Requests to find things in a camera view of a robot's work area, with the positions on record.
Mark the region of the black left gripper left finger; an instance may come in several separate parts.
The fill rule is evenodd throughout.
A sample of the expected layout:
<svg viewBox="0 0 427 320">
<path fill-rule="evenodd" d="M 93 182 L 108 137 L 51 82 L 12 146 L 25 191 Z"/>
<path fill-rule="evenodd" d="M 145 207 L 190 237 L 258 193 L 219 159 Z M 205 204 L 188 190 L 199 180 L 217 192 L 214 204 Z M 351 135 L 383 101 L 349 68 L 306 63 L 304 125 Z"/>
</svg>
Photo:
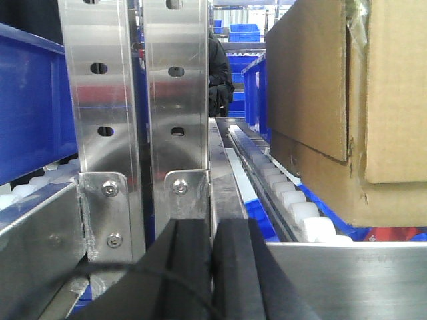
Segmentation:
<svg viewBox="0 0 427 320">
<path fill-rule="evenodd" d="M 210 253 L 204 221 L 172 219 L 137 263 L 86 266 L 123 277 L 70 318 L 213 319 Z"/>
</svg>

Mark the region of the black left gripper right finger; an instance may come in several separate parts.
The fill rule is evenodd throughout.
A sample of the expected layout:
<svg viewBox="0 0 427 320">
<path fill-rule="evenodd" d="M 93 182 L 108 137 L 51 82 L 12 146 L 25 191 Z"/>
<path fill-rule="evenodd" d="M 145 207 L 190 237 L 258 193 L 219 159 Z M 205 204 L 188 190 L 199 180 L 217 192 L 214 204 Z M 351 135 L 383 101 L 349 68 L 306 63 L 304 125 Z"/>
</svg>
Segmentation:
<svg viewBox="0 0 427 320">
<path fill-rule="evenodd" d="M 253 219 L 223 219 L 213 242 L 213 305 L 224 319 L 319 319 Z"/>
</svg>

